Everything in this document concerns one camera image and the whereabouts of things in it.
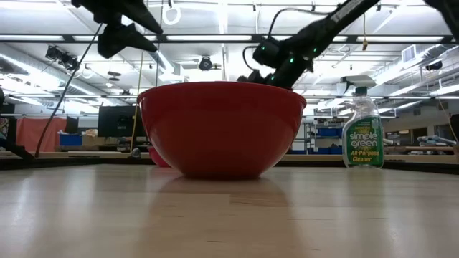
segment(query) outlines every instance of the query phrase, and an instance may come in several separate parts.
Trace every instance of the cardboard box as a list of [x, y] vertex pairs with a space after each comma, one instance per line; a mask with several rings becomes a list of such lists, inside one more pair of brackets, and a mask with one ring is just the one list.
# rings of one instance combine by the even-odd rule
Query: cardboard box
[[104, 145], [117, 145], [118, 139], [114, 137], [92, 137], [88, 135], [83, 136], [82, 146], [104, 146]]

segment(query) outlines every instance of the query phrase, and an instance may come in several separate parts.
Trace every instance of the table surface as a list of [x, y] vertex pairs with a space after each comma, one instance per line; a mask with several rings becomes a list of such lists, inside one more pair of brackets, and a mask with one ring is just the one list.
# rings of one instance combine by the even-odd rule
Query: table surface
[[459, 177], [273, 168], [191, 181], [170, 168], [0, 173], [8, 258], [416, 257], [459, 253]]

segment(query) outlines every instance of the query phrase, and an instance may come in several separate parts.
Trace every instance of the security camera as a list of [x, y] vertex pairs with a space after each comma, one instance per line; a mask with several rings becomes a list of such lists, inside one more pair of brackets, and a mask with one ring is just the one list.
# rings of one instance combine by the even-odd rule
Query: security camera
[[210, 57], [202, 57], [201, 62], [199, 63], [199, 68], [201, 71], [209, 71], [212, 69], [212, 61], [210, 61]]

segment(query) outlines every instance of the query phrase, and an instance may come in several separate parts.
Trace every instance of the black robotic arm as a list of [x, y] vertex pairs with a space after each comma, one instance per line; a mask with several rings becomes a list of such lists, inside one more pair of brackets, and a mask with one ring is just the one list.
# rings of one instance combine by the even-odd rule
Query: black robotic arm
[[[274, 68], [274, 73], [262, 77], [260, 71], [254, 70], [249, 77], [241, 76], [237, 80], [291, 90], [305, 70], [313, 72], [313, 59], [327, 49], [333, 38], [378, 2], [379, 0], [348, 0], [327, 17], [314, 21], [288, 39], [278, 41], [272, 37], [267, 38], [258, 45], [253, 59], [261, 65]], [[451, 32], [458, 39], [459, 0], [425, 2], [443, 15]]]

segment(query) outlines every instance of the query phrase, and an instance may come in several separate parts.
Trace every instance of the black monitor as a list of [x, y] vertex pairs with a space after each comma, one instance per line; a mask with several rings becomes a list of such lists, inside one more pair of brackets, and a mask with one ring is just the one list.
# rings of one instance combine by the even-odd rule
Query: black monitor
[[[136, 137], [142, 137], [146, 134], [143, 129], [140, 109], [137, 108]], [[100, 107], [98, 136], [131, 137], [135, 113], [136, 107], [134, 106]]]

